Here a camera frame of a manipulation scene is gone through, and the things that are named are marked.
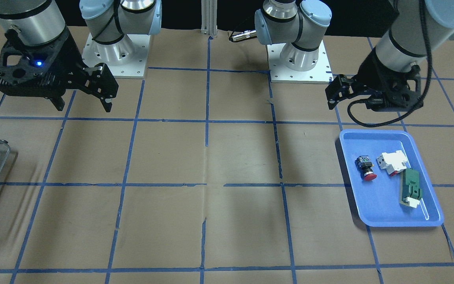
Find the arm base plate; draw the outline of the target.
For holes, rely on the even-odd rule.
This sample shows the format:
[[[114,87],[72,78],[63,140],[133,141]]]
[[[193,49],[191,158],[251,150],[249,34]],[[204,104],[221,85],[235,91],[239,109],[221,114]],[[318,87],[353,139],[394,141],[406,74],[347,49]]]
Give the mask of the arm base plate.
[[[286,44],[267,45],[271,81],[275,83],[320,83],[333,80],[324,41],[317,50],[291,50]]]
[[[89,34],[82,59],[90,67],[105,63],[115,78],[143,79],[151,39],[150,35],[129,34],[118,43],[102,45],[96,43]]]

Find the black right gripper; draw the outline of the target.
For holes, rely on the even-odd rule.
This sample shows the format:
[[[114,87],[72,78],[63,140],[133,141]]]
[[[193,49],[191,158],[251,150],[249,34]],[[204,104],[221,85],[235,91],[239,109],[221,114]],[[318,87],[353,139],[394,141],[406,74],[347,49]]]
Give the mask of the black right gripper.
[[[0,91],[9,96],[50,99],[56,110],[63,111],[62,96],[67,89],[82,89],[112,110],[118,82],[106,63],[87,67],[72,37],[64,28],[49,43],[24,45],[15,29],[5,32],[7,41],[0,53]]]

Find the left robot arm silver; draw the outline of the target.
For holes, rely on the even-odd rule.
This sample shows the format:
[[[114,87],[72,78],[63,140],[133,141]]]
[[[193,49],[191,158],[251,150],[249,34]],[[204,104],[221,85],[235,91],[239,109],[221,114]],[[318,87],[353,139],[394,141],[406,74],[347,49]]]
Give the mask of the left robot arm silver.
[[[409,112],[421,108],[421,68],[454,33],[454,0],[399,0],[398,16],[356,75],[337,75],[326,88],[330,109],[358,95],[376,112]],[[333,18],[320,0],[266,0],[255,12],[255,31],[263,45],[284,44],[285,67],[304,72],[315,67],[319,44]]]

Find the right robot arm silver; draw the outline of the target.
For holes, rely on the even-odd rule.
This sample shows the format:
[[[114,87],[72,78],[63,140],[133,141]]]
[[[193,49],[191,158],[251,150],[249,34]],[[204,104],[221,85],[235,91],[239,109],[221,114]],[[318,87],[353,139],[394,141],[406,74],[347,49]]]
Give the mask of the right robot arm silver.
[[[13,97],[48,99],[61,111],[66,90],[99,99],[110,112],[118,92],[116,76],[144,74],[147,44],[136,39],[158,34],[160,0],[82,0],[82,18],[96,59],[87,63],[54,0],[0,0],[0,25],[6,42],[0,52],[0,92]]]

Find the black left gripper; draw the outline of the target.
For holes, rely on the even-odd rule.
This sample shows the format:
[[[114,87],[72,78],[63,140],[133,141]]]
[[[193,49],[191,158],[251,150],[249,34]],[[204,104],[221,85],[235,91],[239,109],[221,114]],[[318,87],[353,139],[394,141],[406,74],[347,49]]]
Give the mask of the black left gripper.
[[[338,74],[326,87],[329,110],[339,102],[356,95],[369,95],[367,109],[375,112],[409,111],[413,106],[423,106],[421,68],[411,66],[409,72],[391,70],[378,59],[376,50],[368,54],[353,78]]]

